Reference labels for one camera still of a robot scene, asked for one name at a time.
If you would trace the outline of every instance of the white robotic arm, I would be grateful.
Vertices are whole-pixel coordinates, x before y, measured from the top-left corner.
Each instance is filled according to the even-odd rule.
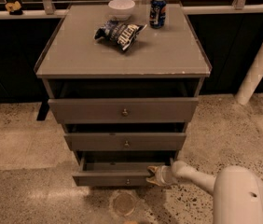
[[[148,167],[155,175],[148,182],[168,186],[178,179],[191,181],[214,197],[214,224],[263,224],[263,182],[248,169],[230,166],[215,178],[183,161]]]

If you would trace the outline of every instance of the bowl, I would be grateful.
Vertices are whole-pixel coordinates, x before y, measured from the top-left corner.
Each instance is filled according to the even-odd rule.
[[[133,13],[135,3],[132,0],[112,0],[108,5],[110,7],[110,16],[125,21]]]

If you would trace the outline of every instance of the black can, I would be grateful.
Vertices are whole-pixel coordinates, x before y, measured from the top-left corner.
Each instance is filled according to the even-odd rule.
[[[160,28],[166,20],[166,0],[151,0],[150,26]]]

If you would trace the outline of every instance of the dresser top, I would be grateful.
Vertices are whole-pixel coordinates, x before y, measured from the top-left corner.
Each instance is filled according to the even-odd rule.
[[[149,26],[150,5],[137,5],[125,21],[147,24],[126,52],[104,38],[94,40],[109,20],[107,5],[71,6],[42,61],[42,78],[208,77],[205,61],[179,5],[168,5],[164,27]]]

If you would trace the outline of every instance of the floor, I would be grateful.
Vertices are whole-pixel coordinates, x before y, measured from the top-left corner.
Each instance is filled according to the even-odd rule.
[[[50,112],[36,121],[39,107],[0,105],[0,223],[212,223],[212,197],[190,183],[76,187],[77,164],[62,127]],[[246,106],[232,95],[201,96],[179,158],[212,175],[240,165],[263,180],[263,94]],[[130,201],[116,203],[122,195]],[[124,205],[126,216],[119,212]]]

